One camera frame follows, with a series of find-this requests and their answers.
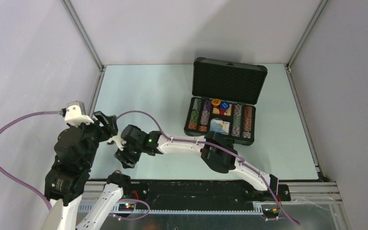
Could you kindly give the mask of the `red Texas Hold'em card deck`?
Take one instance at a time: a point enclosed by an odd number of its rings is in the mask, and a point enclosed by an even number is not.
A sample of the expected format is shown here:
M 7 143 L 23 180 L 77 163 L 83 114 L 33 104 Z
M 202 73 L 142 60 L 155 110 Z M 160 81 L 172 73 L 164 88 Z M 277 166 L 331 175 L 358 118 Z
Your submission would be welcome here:
M 232 113 L 232 105 L 229 106 L 228 109 L 222 109 L 218 106 L 213 106 L 212 113 L 215 115 L 225 115 L 225 116 L 231 116 Z

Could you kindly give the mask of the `orange round button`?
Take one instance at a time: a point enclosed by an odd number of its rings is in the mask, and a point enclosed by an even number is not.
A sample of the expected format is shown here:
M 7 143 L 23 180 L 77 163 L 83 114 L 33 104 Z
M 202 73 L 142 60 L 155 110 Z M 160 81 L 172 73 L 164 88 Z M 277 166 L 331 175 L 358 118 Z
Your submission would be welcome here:
M 213 99 L 213 100 L 211 100 L 211 104 L 213 106 L 219 106 L 221 104 L 221 102 L 222 101 L 220 99 Z

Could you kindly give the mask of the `blue round dealer button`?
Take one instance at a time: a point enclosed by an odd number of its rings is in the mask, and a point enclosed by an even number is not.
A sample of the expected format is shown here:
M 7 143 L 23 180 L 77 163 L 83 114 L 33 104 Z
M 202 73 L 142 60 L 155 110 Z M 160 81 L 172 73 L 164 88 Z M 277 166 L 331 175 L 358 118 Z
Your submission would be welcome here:
M 231 104 L 226 101 L 221 101 L 219 105 L 220 109 L 225 110 L 225 111 L 227 111 L 230 108 L 230 106 Z

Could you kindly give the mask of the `black poker set case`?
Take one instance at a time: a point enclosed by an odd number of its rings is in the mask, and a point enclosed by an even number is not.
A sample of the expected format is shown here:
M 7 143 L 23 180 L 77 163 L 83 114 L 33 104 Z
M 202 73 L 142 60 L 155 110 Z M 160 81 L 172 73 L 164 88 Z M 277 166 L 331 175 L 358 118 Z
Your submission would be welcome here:
M 220 118 L 223 121 L 230 122 L 230 133 L 223 135 L 224 138 L 235 144 L 250 146 L 254 143 L 255 131 L 255 114 L 258 98 L 263 88 L 264 81 L 267 77 L 268 70 L 263 65 L 246 64 L 240 62 L 229 62 L 224 60 L 211 59 L 206 57 L 198 57 L 194 60 L 193 65 L 193 82 L 192 82 L 192 98 L 188 109 L 186 122 L 184 125 L 184 133 L 188 136 L 201 136 L 209 132 L 209 123 L 213 118 Z M 206 132 L 188 129 L 188 123 L 192 105 L 195 98 L 202 99 L 201 113 L 205 100 L 220 99 L 232 105 L 231 116 L 215 115 L 212 113 L 211 106 L 210 116 Z M 241 132 L 240 137 L 232 135 L 233 111 L 234 105 L 242 105 Z M 243 111 L 245 106 L 253 107 L 252 121 L 252 139 L 242 137 L 243 130 Z

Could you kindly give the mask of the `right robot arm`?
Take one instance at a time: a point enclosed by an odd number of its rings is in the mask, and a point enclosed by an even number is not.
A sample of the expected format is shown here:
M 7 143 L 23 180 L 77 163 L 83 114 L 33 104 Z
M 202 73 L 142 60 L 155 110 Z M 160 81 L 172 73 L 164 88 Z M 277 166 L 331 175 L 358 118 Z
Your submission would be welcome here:
M 279 179 L 249 164 L 219 133 L 209 132 L 190 138 L 167 135 L 162 131 L 146 133 L 137 126 L 128 125 L 109 142 L 117 145 L 115 157 L 124 168 L 134 168 L 142 153 L 150 156 L 183 153 L 199 157 L 216 173 L 236 175 L 259 191 L 265 200 L 272 200 L 279 193 Z

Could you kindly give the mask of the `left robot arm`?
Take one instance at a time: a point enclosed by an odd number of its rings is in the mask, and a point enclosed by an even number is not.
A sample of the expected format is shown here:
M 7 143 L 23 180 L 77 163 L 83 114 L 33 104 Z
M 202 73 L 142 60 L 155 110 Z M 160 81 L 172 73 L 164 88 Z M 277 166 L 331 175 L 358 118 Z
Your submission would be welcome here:
M 99 144 L 117 136 L 117 118 L 101 111 L 76 117 L 77 122 L 67 122 L 54 146 L 55 162 L 45 177 L 44 195 L 52 205 L 42 229 L 44 230 L 98 230 L 120 199 L 132 195 L 130 177 L 113 172 L 106 180 L 102 195 L 85 218 L 76 222 Z

